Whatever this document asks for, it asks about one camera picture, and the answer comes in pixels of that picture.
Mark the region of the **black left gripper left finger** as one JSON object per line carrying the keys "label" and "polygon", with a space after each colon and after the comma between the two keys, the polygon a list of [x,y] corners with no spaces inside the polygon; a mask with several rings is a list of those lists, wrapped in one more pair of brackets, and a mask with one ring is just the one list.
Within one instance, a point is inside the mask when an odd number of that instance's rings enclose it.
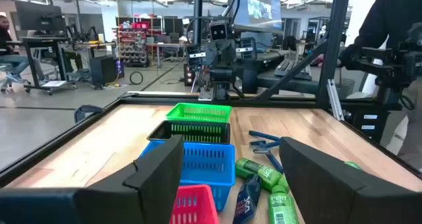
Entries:
{"label": "black left gripper left finger", "polygon": [[173,136],[78,191],[78,223],[168,223],[181,179],[183,138]]}

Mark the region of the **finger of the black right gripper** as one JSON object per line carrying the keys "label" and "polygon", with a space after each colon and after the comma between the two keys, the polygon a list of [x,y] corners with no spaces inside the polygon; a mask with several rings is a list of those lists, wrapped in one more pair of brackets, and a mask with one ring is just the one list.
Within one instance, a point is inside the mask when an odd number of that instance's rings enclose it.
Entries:
{"label": "finger of the black right gripper", "polygon": [[254,38],[241,38],[238,52],[244,61],[255,61],[257,58],[256,41]]}
{"label": "finger of the black right gripper", "polygon": [[187,64],[189,67],[201,66],[203,54],[200,44],[191,44],[186,47]]}

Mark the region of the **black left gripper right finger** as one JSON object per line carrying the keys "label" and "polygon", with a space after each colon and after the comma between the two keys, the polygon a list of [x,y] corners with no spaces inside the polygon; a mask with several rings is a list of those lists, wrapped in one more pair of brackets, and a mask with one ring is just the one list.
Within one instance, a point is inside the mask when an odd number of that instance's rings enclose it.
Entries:
{"label": "black left gripper right finger", "polygon": [[306,223],[414,224],[421,222],[421,193],[352,167],[290,137],[279,156]]}

